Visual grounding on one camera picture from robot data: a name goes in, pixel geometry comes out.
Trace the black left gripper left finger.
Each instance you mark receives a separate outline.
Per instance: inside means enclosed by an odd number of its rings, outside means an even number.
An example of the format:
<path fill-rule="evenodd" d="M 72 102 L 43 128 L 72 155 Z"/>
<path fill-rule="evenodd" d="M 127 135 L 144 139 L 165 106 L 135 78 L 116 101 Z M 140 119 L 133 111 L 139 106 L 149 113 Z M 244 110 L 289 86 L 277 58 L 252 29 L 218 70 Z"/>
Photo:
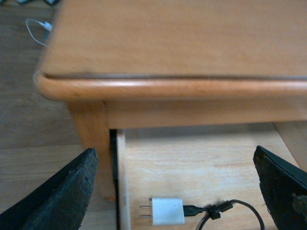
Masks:
<path fill-rule="evenodd" d="M 0 215 L 2 230 L 78 230 L 94 187 L 98 159 L 88 148 Z"/>

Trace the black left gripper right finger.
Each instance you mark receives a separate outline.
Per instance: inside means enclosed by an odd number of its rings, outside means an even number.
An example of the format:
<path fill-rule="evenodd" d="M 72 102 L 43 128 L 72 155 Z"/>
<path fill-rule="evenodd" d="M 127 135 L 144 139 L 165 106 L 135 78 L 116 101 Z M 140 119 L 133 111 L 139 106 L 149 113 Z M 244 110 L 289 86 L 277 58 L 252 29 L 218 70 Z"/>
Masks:
<path fill-rule="evenodd" d="M 307 228 L 307 173 L 262 146 L 253 161 L 267 209 L 279 230 Z"/>

